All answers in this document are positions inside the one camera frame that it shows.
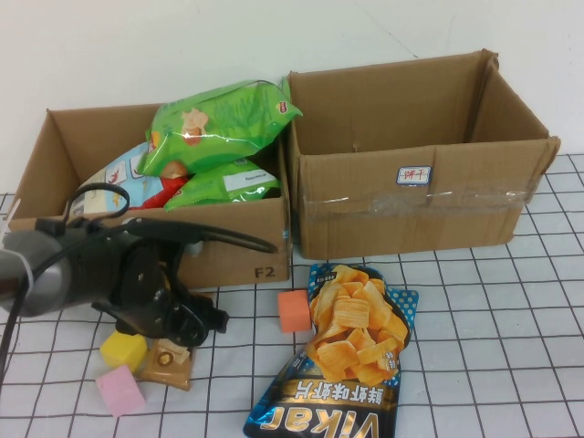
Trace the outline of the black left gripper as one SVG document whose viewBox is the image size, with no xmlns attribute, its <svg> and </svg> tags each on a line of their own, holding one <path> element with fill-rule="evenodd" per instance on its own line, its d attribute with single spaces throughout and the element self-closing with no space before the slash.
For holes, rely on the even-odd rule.
<svg viewBox="0 0 584 438">
<path fill-rule="evenodd" d="M 210 297 L 189 292 L 181 295 L 182 324 L 168 295 L 161 289 L 153 293 L 129 293 L 100 300 L 92 307 L 115 320 L 115 329 L 124 335 L 157 339 L 165 347 L 195 349 L 208 338 L 189 332 L 226 332 L 228 314 L 217 308 Z"/>
</svg>

